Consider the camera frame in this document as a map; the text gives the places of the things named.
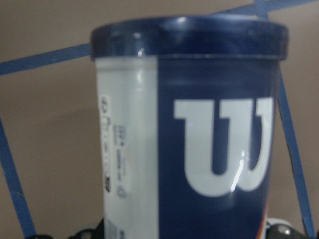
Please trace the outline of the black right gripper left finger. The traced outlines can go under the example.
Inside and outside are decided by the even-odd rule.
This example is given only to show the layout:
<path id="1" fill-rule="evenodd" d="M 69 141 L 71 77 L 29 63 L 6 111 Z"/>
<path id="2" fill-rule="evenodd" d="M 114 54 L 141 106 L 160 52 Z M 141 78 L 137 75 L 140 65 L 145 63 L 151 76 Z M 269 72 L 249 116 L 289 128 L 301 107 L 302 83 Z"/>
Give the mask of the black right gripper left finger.
<path id="1" fill-rule="evenodd" d="M 98 225 L 94 229 L 83 229 L 74 235 L 68 237 L 68 239 L 104 239 L 104 219 L 101 219 Z M 27 239 L 53 239 L 50 235 L 37 234 L 27 237 Z"/>

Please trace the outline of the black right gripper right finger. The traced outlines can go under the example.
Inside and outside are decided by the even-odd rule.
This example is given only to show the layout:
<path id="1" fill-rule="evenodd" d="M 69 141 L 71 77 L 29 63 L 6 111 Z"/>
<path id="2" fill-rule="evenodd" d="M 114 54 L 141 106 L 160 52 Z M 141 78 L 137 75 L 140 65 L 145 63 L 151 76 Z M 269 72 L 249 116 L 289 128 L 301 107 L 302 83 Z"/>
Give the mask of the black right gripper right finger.
<path id="1" fill-rule="evenodd" d="M 276 219 L 268 218 L 266 220 L 266 239 L 318 239 L 319 232 L 316 236 L 311 237 L 297 231 L 289 222 Z"/>

